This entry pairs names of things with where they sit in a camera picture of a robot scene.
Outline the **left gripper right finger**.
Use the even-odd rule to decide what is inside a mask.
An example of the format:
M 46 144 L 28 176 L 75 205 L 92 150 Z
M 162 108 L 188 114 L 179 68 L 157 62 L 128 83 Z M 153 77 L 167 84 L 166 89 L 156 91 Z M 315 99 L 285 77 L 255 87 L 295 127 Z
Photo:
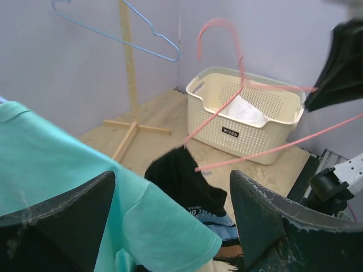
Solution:
M 362 224 L 300 205 L 239 170 L 230 195 L 249 271 L 362 271 Z

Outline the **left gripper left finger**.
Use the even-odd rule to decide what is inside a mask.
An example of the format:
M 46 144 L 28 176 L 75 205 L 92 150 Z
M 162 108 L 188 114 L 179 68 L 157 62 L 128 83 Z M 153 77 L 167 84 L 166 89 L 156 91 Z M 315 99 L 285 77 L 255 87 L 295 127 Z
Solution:
M 115 174 L 1 216 L 1 271 L 93 271 Z

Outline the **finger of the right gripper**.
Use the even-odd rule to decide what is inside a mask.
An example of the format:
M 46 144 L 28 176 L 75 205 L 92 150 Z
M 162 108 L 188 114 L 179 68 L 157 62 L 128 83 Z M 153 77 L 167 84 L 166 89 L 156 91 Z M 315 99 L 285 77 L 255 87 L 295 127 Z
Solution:
M 362 98 L 362 19 L 332 30 L 330 53 L 314 87 L 305 100 L 309 112 Z

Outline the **teal t shirt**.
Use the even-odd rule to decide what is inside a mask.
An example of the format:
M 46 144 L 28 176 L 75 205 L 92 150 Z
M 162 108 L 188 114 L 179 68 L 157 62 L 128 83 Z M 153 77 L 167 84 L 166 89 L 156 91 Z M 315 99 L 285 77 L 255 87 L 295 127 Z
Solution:
M 2 271 L 203 271 L 221 245 L 152 182 L 1 101 Z

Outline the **white t shirt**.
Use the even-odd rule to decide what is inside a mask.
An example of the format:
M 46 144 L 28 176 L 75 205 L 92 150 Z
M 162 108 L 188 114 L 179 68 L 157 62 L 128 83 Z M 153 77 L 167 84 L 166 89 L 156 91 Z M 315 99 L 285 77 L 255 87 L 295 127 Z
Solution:
M 257 126 L 263 126 L 268 121 L 268 117 L 241 96 L 237 96 L 221 114 Z

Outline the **black t shirt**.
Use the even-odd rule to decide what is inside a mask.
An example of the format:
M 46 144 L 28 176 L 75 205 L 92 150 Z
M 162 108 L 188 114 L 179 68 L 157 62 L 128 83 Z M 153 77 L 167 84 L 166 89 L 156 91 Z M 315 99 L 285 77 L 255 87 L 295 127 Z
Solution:
M 215 261 L 229 265 L 228 271 L 247 271 L 236 224 L 225 210 L 227 192 L 209 185 L 202 173 L 195 171 L 197 167 L 188 149 L 181 146 L 155 159 L 144 178 L 222 239 Z

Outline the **blue hanger of white shirt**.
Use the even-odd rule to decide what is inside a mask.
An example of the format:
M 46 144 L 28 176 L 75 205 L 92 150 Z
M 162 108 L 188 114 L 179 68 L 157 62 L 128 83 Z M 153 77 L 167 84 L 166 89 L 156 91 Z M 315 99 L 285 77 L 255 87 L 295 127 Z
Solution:
M 76 25 L 79 25 L 83 28 L 86 28 L 90 31 L 93 31 L 97 34 L 100 34 L 102 36 L 105 36 L 109 39 L 112 39 L 112 40 L 115 40 L 119 43 L 122 43 L 124 45 L 128 45 L 128 46 L 131 46 L 132 48 L 136 48 L 138 50 L 141 50 L 143 52 L 146 52 L 148 54 L 152 54 L 156 57 L 159 57 L 159 58 L 162 58 L 164 60 L 168 60 L 168 61 L 171 61 L 171 62 L 178 62 L 179 58 L 180 58 L 180 49 L 178 48 L 177 45 L 175 45 L 170 39 L 168 39 L 165 35 L 161 34 L 161 33 L 158 33 L 155 31 L 155 28 L 153 26 L 153 24 L 146 18 L 144 17 L 136 8 L 134 8 L 128 1 L 119 1 L 119 8 L 120 8 L 120 13 L 122 14 L 123 11 L 125 11 L 125 15 L 120 15 L 120 19 L 121 19 L 121 31 L 122 31 L 122 34 L 123 34 L 123 39 L 119 39 L 117 38 L 116 36 L 112 36 L 112 35 L 109 35 L 103 31 L 100 31 L 96 28 L 93 28 L 89 25 L 86 25 L 82 22 L 79 22 L 75 19 L 72 19 L 70 18 L 69 16 L 67 16 L 66 14 L 63 14 L 57 7 L 56 7 L 56 4 L 57 3 L 69 3 L 71 4 L 71 1 L 55 1 L 55 0 L 52 0 L 51 1 L 51 7 L 52 7 L 52 10 L 54 11 L 54 13 L 56 15 L 58 15 L 59 17 L 69 21 L 69 22 L 72 22 Z M 154 51 L 151 51 L 151 50 L 148 50 L 146 48 L 143 48 L 141 46 L 138 46 L 138 45 L 135 45 L 135 44 L 132 44 L 131 43 L 131 26 L 130 26 L 130 23 L 129 23 L 129 15 L 128 15 L 128 10 L 131 9 L 134 13 L 136 13 L 136 15 L 138 15 L 150 28 L 150 31 L 152 32 L 152 34 L 158 38 L 161 38 L 161 39 L 164 39 L 165 42 L 169 43 L 170 46 L 172 46 L 175 50 L 176 50 L 176 57 L 175 58 L 170 58 L 170 57 L 167 57 L 167 56 L 164 56 L 162 54 L 159 54 L 157 52 L 154 52 Z

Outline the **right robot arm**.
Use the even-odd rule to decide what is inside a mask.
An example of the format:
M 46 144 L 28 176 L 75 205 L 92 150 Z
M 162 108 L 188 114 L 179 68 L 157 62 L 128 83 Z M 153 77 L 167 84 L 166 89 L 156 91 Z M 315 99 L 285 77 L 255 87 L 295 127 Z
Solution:
M 352 19 L 332 30 L 326 64 L 304 106 L 309 112 L 362 98 L 362 20 Z M 337 215 L 360 191 L 362 163 L 347 160 L 315 174 L 309 181 L 312 196 L 306 205 L 327 215 Z

